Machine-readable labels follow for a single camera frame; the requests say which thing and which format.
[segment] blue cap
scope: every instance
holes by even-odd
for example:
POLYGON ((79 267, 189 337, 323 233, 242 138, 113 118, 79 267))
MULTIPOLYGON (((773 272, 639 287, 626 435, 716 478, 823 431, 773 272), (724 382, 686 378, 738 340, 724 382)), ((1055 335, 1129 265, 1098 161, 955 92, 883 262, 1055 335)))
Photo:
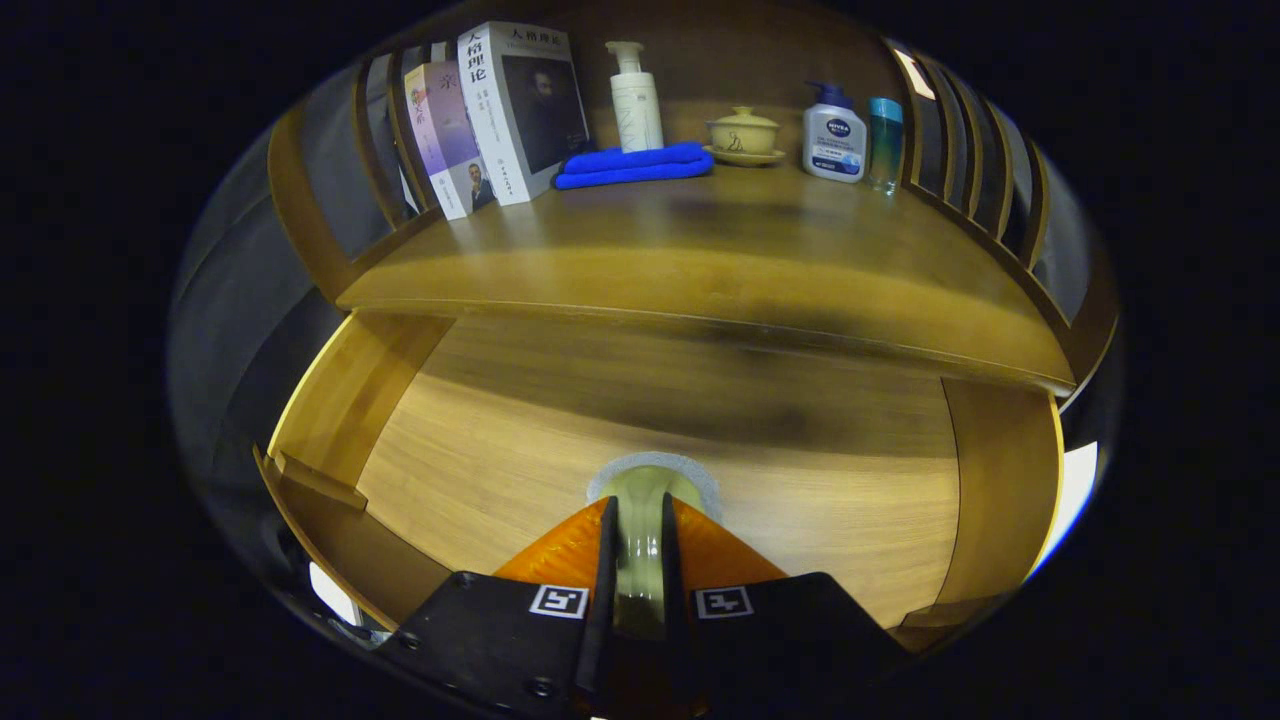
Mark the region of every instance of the blue cap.
POLYGON ((888 97, 872 97, 872 117, 902 122, 902 106, 888 97))
POLYGON ((818 88, 818 102, 822 102, 823 105, 846 108, 849 110, 854 109, 854 101, 845 97, 844 87, 831 85, 828 82, 813 82, 812 79, 806 79, 805 82, 818 88))

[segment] pump bottle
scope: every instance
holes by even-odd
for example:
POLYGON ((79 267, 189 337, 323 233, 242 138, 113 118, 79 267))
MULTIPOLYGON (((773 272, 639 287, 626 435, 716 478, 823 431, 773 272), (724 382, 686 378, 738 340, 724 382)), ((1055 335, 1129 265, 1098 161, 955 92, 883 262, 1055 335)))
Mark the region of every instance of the pump bottle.
POLYGON ((804 111, 804 169, 819 178, 858 182, 867 169, 867 124, 838 85, 809 82, 818 102, 804 111))
POLYGON ((611 40, 604 46, 618 58, 618 74, 609 78, 609 86, 613 88, 613 114, 618 119, 622 151, 663 147, 658 88, 653 85, 652 73, 640 72, 640 51, 644 45, 611 40))

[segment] saucer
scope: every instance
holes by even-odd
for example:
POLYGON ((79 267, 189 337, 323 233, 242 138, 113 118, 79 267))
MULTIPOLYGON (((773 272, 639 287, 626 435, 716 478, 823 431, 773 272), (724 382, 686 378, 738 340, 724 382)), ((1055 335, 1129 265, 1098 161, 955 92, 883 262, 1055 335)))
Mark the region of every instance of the saucer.
POLYGON ((787 154, 781 150, 774 150, 769 155, 748 155, 746 152, 726 152, 723 150, 716 150, 710 145, 704 145, 703 150, 710 152, 712 158, 716 158, 717 160, 722 160, 731 165, 746 165, 749 168, 754 168, 756 165, 772 165, 773 163, 777 163, 778 160, 787 156, 787 154))

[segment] screw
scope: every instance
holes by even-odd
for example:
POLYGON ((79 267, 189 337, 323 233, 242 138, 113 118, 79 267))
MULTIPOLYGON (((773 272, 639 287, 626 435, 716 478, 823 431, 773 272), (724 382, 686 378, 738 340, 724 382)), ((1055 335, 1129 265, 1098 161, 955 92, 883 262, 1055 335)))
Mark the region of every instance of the screw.
POLYGON ((525 689, 536 697, 552 697, 556 693, 556 684, 549 678, 534 678, 525 683, 525 689))

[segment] wooden shelf board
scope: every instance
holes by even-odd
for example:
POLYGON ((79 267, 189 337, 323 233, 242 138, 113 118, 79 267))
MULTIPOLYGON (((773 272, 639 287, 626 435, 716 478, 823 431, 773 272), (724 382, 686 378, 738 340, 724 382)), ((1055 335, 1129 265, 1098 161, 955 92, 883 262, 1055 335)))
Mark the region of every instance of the wooden shelf board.
POLYGON ((1075 384, 1036 306, 960 227, 911 193, 790 161, 493 204, 416 233, 338 305, 684 324, 1057 395, 1075 384))
POLYGON ((933 603, 959 470, 937 374, 664 333, 462 318, 370 454, 367 511, 492 573, 644 450, 694 457, 724 525, 788 573, 831 573, 883 626, 933 603))

